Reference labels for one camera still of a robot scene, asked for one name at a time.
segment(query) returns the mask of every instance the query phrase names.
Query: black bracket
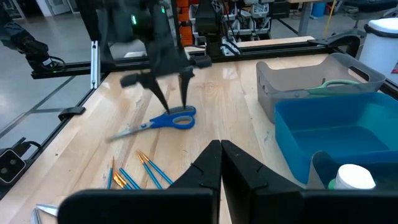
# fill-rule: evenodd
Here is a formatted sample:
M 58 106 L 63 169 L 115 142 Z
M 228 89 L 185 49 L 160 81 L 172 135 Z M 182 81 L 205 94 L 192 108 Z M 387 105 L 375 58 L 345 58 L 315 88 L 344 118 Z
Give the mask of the black bracket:
M 75 115 L 82 115 L 86 111 L 86 108 L 83 106 L 76 106 L 72 108 L 64 109 L 59 115 L 58 119 L 63 121 L 64 119 L 72 118 Z
M 331 36 L 327 39 L 308 40 L 308 42 L 328 47 L 347 46 L 346 53 L 355 58 L 361 44 L 361 39 L 357 35 L 345 35 Z

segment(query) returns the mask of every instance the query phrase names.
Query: blue scissors handle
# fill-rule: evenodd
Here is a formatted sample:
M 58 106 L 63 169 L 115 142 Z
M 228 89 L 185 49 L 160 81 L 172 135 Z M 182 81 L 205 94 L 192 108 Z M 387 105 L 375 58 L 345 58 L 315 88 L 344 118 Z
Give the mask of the blue scissors handle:
M 190 129 L 195 125 L 195 118 L 197 110 L 194 106 L 182 106 L 170 109 L 167 112 L 150 120 L 152 122 L 151 128 L 171 127 L 177 129 Z

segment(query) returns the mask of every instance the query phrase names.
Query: white bottle cap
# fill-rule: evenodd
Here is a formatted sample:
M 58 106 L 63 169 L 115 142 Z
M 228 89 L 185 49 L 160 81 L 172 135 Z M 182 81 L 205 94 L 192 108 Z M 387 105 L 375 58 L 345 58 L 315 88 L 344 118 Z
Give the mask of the white bottle cap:
M 342 165 L 337 172 L 334 189 L 371 190 L 376 186 L 371 173 L 358 165 Z

